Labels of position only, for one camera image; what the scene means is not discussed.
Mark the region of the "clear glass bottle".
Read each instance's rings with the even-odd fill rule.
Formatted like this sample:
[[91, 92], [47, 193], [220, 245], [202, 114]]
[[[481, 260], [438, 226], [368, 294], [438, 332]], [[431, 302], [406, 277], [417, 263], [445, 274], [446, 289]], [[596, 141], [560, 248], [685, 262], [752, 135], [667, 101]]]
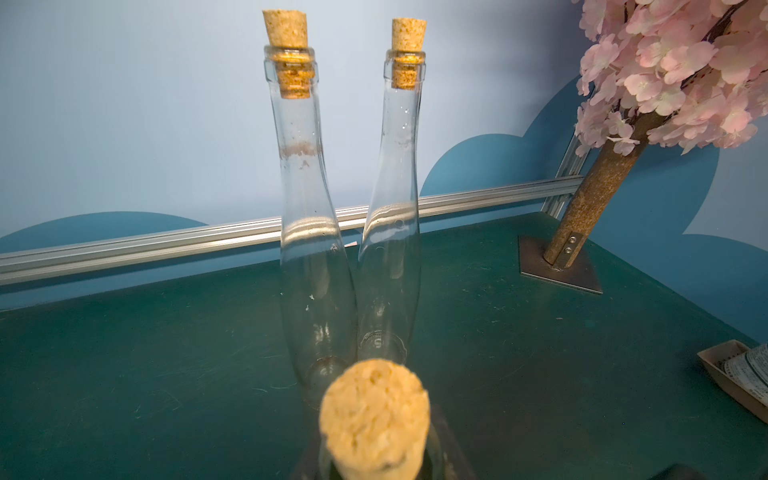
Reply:
[[357, 307], [348, 257], [329, 194], [307, 18], [263, 13], [282, 184], [280, 304], [289, 357], [304, 400], [320, 405], [357, 358]]
[[358, 253], [359, 359], [405, 363], [421, 276], [416, 150], [427, 23], [392, 21], [384, 63], [379, 171]]
[[421, 380], [385, 359], [355, 363], [326, 390], [292, 479], [475, 479]]

